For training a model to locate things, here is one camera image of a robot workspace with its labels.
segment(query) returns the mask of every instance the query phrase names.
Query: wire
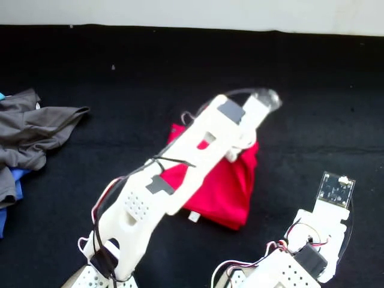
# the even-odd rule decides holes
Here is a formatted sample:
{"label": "wire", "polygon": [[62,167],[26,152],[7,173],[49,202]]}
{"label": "wire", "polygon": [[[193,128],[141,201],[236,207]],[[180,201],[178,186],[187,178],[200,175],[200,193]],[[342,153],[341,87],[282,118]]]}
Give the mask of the wire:
{"label": "wire", "polygon": [[136,170],[134,170],[133,172],[129,173],[127,176],[121,176],[121,177],[118,177],[118,178],[112,180],[108,184],[108,186],[104,189],[103,193],[101,194],[101,196],[99,197],[99,199],[97,200],[96,204],[94,205],[94,207],[91,210],[92,222],[94,224],[94,234],[93,234],[93,239],[92,239],[93,246],[94,246],[94,253],[96,253],[96,245],[95,245],[95,236],[96,236],[96,239],[97,239],[100,251],[103,254],[104,259],[107,262],[107,263],[103,263],[101,265],[106,264],[107,265],[107,269],[106,270],[107,271],[111,271],[110,278],[113,280],[113,286],[114,287],[117,287],[117,282],[123,283],[123,282],[128,281],[129,277],[126,280],[118,280],[118,279],[116,279],[116,275],[115,275],[115,272],[114,272],[115,266],[113,265],[109,255],[107,254],[106,248],[104,247],[103,242],[101,240],[101,236],[100,236],[98,222],[99,222],[99,219],[101,218],[101,216],[103,214],[103,212],[100,213],[100,207],[102,207],[103,203],[105,201],[107,201],[111,197],[111,195],[113,195],[118,190],[118,188],[120,188],[124,183],[126,183],[126,180],[131,175],[137,173],[138,171],[141,171],[141,170],[147,168],[152,163],[156,162],[161,167],[162,171],[164,171],[163,165],[158,161],[159,159],[163,159],[163,160],[167,160],[167,161],[172,161],[172,162],[176,162],[176,163],[182,163],[182,164],[186,164],[188,166],[195,167],[195,165],[193,165],[193,164],[191,164],[191,163],[189,163],[189,162],[187,162],[185,160],[172,159],[172,158],[162,157],[160,155],[155,155],[155,156],[152,157],[152,161],[150,161],[148,164],[144,164],[143,166],[141,166],[141,167],[137,168]]}
{"label": "wire", "polygon": [[296,222],[294,222],[294,223],[288,228],[288,231],[287,231],[287,240],[288,240],[288,242],[289,242],[288,236],[289,236],[289,234],[291,233],[292,229],[293,229],[296,225],[305,225],[305,226],[309,227],[310,229],[312,229],[312,230],[316,233],[317,237],[319,238],[319,243],[321,243],[321,237],[320,237],[320,234],[318,233],[318,231],[317,231],[315,228],[313,228],[312,226],[308,225],[307,223],[300,222],[300,220],[301,220],[301,218],[299,218]]}
{"label": "wire", "polygon": [[228,276],[228,279],[231,283],[231,287],[233,287],[232,285],[232,279],[230,277],[230,274],[232,273],[232,271],[236,268],[249,268],[249,267],[257,267],[258,264],[266,259],[270,254],[270,250],[271,250],[271,247],[274,247],[273,251],[276,250],[276,249],[282,249],[284,251],[287,250],[287,243],[284,241],[284,240],[279,240],[278,244],[275,242],[275,241],[271,241],[271,242],[268,242],[267,245],[266,245],[266,249],[265,249],[265,254],[263,257],[261,257],[258,261],[255,261],[255,262],[243,262],[243,261],[237,261],[237,260],[227,260],[227,261],[224,261],[224,262],[221,262],[217,267],[216,269],[214,270],[213,274],[212,274],[212,277],[211,277],[211,288],[214,288],[214,281],[215,281],[215,277],[216,277],[216,274],[217,272],[220,270],[220,268],[222,268],[224,265],[226,264],[232,264],[230,265],[227,269],[226,269],[226,274]]}
{"label": "wire", "polygon": [[102,201],[104,200],[104,198],[106,197],[106,195],[109,193],[109,191],[111,190],[111,188],[119,181],[121,180],[122,178],[124,178],[123,176],[122,177],[117,177],[116,179],[112,180],[108,185],[107,187],[104,189],[104,191],[102,192],[102,194],[100,195],[99,199],[96,201],[96,204],[92,207],[91,209],[91,217],[92,217],[92,222],[95,224],[95,210],[98,209],[98,207],[100,206],[100,204],[102,203]]}
{"label": "wire", "polygon": [[81,243],[82,243],[82,241],[88,241],[88,239],[89,238],[85,238],[85,237],[80,237],[79,238],[79,240],[77,240],[77,247],[78,247],[78,249],[79,249],[79,251],[81,252],[81,253],[83,253],[83,249],[82,249],[82,247],[81,247]]}
{"label": "wire", "polygon": [[223,267],[225,264],[229,264],[229,263],[233,263],[233,264],[244,264],[244,265],[249,265],[249,264],[250,264],[249,262],[243,262],[243,261],[237,261],[237,260],[227,260],[227,261],[221,262],[221,263],[216,267],[216,269],[214,270],[214,272],[213,272],[213,274],[212,274],[212,277],[211,277],[211,288],[214,288],[214,281],[215,281],[216,273],[219,271],[219,269],[220,269],[221,267]]}
{"label": "wire", "polygon": [[192,113],[189,112],[189,111],[184,111],[184,112],[182,112],[180,118],[181,118],[181,122],[183,123],[184,126],[187,126],[187,123],[186,123],[186,121],[185,121],[185,116],[186,116],[186,115],[188,115],[188,116],[192,119],[192,121],[194,121],[195,118],[196,118],[196,117],[195,117],[194,115],[192,115]]}
{"label": "wire", "polygon": [[341,245],[341,249],[340,249],[340,252],[338,254],[338,260],[337,260],[337,265],[340,263],[341,259],[343,258],[344,256],[344,253],[346,252],[347,250],[347,247],[348,247],[348,244],[349,244],[349,241],[350,241],[350,238],[352,236],[352,232],[353,232],[353,224],[355,222],[355,219],[354,219],[354,212],[353,212],[353,199],[351,198],[350,200],[350,224],[348,226],[348,234],[347,236],[344,238],[344,241]]}

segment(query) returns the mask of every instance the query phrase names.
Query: white wall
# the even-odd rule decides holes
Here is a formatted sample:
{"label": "white wall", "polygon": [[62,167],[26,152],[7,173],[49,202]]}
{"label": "white wall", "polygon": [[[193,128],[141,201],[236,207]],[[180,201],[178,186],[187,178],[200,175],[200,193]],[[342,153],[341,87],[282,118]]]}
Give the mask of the white wall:
{"label": "white wall", "polygon": [[0,24],[384,35],[384,0],[0,0]]}

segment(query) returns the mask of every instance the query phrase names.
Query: circuit board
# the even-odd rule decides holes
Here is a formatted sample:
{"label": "circuit board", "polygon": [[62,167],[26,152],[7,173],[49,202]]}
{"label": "circuit board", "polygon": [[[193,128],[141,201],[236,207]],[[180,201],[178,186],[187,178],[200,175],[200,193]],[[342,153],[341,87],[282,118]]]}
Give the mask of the circuit board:
{"label": "circuit board", "polygon": [[355,182],[347,176],[324,172],[317,198],[347,209]]}

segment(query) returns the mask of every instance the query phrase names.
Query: gray shirt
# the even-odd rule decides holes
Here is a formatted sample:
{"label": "gray shirt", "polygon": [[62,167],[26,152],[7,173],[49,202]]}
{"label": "gray shirt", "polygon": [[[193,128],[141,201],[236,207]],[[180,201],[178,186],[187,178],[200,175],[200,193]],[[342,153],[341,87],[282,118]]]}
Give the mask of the gray shirt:
{"label": "gray shirt", "polygon": [[39,170],[46,151],[60,147],[89,108],[44,107],[33,89],[0,101],[0,208],[16,201],[8,167]]}

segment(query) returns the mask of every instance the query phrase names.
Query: white wire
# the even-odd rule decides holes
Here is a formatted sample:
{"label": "white wire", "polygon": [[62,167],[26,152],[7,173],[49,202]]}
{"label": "white wire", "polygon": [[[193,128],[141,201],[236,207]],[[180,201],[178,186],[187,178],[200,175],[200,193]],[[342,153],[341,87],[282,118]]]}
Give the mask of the white wire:
{"label": "white wire", "polygon": [[269,242],[269,243],[266,245],[266,250],[265,250],[264,258],[265,258],[266,256],[268,256],[268,254],[269,254],[269,248],[271,247],[272,244],[275,246],[275,248],[277,248],[277,245],[276,245],[276,242],[275,242],[275,241],[271,241],[271,242]]}
{"label": "white wire", "polygon": [[266,251],[265,251],[265,254],[263,257],[261,257],[258,261],[256,262],[243,262],[243,261],[237,261],[237,260],[227,260],[227,261],[224,261],[224,262],[221,262],[215,269],[215,271],[213,272],[212,274],[212,277],[211,277],[211,288],[214,288],[214,281],[215,281],[215,276],[218,272],[218,270],[223,267],[225,264],[229,264],[229,263],[233,263],[233,264],[237,264],[237,265],[234,265],[234,266],[231,266],[229,270],[229,273],[231,273],[232,269],[233,268],[236,268],[236,267],[243,267],[243,268],[246,268],[246,267],[252,267],[252,266],[256,266],[258,263],[260,263],[264,258],[266,258],[269,254],[269,249],[271,247],[271,245],[273,245],[275,248],[278,248],[278,245],[276,244],[275,241],[271,241],[269,243],[267,243],[266,245]]}
{"label": "white wire", "polygon": [[80,246],[80,245],[81,245],[81,242],[82,242],[82,241],[88,241],[88,239],[89,239],[89,238],[80,237],[79,240],[77,240],[77,247],[78,247],[78,249],[79,249],[79,251],[80,251],[81,253],[83,253],[83,251],[84,251],[84,250],[81,248],[81,246]]}
{"label": "white wire", "polygon": [[224,262],[221,262],[215,269],[215,271],[213,272],[212,274],[212,277],[211,277],[211,288],[214,288],[214,281],[215,281],[215,276],[216,276],[216,273],[217,271],[223,267],[225,264],[228,264],[228,263],[234,263],[234,264],[239,264],[239,265],[249,265],[251,264],[250,262],[243,262],[243,261],[237,261],[237,260],[227,260],[227,261],[224,261]]}
{"label": "white wire", "polygon": [[181,122],[183,123],[184,126],[187,126],[187,123],[185,122],[185,116],[186,115],[188,115],[192,120],[196,119],[196,117],[194,115],[192,115],[191,112],[189,112],[189,111],[182,112],[180,115],[180,118],[181,118]]}

